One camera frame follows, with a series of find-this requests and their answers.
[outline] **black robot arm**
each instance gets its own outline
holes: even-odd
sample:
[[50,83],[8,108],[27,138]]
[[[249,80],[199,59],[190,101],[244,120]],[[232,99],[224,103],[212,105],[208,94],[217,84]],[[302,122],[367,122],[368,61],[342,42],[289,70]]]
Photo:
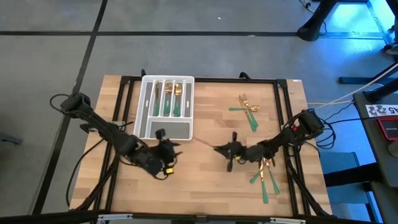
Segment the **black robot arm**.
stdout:
[[[224,146],[215,147],[215,151],[229,159],[227,166],[228,172],[232,171],[232,161],[234,158],[240,161],[241,164],[243,163],[242,161],[257,162],[262,158],[266,158],[271,159],[275,166],[274,156],[281,146],[301,146],[305,141],[319,136],[323,132],[323,128],[324,125],[315,114],[314,110],[303,110],[286,123],[284,127],[282,127],[280,134],[272,139],[266,139],[253,146],[246,147],[236,141],[237,134],[233,133],[233,141]],[[315,201],[305,184],[300,180],[290,159],[287,160],[287,172],[294,179],[314,212],[317,215],[329,216],[329,214],[327,214]]]
[[159,144],[149,147],[136,136],[121,131],[118,125],[107,122],[100,115],[96,114],[90,105],[90,99],[82,93],[69,96],[62,102],[60,111],[71,118],[80,118],[86,121],[88,126],[97,129],[99,135],[105,141],[112,144],[116,151],[115,157],[108,170],[104,173],[103,178],[99,180],[89,196],[76,210],[89,209],[105,183],[115,172],[121,156],[130,160],[134,165],[143,168],[155,178],[157,178],[156,175],[161,171],[163,171],[165,177],[172,173],[169,168],[173,165],[170,165],[170,163],[173,163],[177,155],[179,155],[179,153],[175,153],[174,146],[178,146],[179,144],[165,139],[164,129],[156,132]]

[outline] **white sticker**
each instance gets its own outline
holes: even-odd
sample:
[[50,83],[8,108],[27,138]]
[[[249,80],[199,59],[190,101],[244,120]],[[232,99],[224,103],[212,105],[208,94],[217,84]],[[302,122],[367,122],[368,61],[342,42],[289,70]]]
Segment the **white sticker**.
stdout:
[[398,105],[365,105],[369,117],[398,116]]

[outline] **red device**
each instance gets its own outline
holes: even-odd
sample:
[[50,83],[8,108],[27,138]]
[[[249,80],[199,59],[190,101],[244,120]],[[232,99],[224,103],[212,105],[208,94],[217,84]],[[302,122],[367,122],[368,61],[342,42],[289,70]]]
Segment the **red device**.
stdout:
[[398,116],[378,118],[377,123],[379,124],[384,139],[390,141],[398,140]]

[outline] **yellow label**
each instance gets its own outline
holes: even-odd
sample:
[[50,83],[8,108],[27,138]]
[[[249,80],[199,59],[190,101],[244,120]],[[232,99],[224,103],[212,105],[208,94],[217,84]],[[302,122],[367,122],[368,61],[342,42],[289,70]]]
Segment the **yellow label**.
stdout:
[[174,173],[173,168],[166,169],[166,174],[172,174],[172,173]]

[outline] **green handle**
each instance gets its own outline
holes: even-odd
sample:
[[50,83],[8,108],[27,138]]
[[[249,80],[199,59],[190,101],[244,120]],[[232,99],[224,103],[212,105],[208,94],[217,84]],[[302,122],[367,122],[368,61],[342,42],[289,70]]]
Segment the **green handle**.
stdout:
[[262,170],[260,170],[251,180],[250,180],[250,184],[254,184],[255,181],[257,180],[257,178],[260,176]]
[[154,116],[158,116],[159,115],[159,102],[156,100],[155,101],[155,113]]
[[164,114],[170,113],[170,101],[167,100],[164,105]]
[[268,203],[266,185],[264,184],[263,180],[261,180],[261,185],[262,185],[262,202]]
[[250,110],[248,110],[248,111],[249,111],[249,114],[250,114],[250,117],[251,117],[251,122],[253,123],[253,125],[255,127],[258,127],[259,124],[257,123],[256,119],[254,119],[253,113]]
[[253,124],[253,122],[251,121],[250,116],[247,115],[247,117],[248,117],[248,120],[249,120],[249,124],[250,124],[251,130],[252,130],[252,131],[257,131],[257,128],[256,128],[256,126]]
[[272,179],[272,184],[274,185],[274,191],[275,191],[275,194],[280,194],[280,191],[279,191],[278,185],[276,184],[276,181],[275,181],[275,179],[274,179],[274,176],[272,175],[272,172],[271,172],[271,170],[270,170],[270,169],[268,169],[268,171],[269,171],[269,175],[271,176],[271,179]]
[[180,116],[180,100],[179,97],[175,98],[175,103],[174,103],[174,111],[173,111],[174,115],[176,117]]
[[228,110],[229,111],[237,111],[237,110],[245,110],[245,109],[243,109],[243,108],[229,108]]

